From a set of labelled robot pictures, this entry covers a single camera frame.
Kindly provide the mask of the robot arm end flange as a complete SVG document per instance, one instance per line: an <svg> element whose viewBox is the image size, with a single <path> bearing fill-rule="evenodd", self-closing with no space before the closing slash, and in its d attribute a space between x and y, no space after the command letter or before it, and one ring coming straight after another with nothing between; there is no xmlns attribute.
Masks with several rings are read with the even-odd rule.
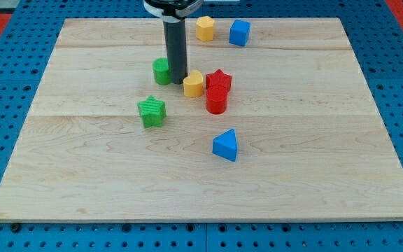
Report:
<svg viewBox="0 0 403 252"><path fill-rule="evenodd" d="M143 5L151 15L164 22L177 23L197 11L203 0L144 0Z"/></svg>

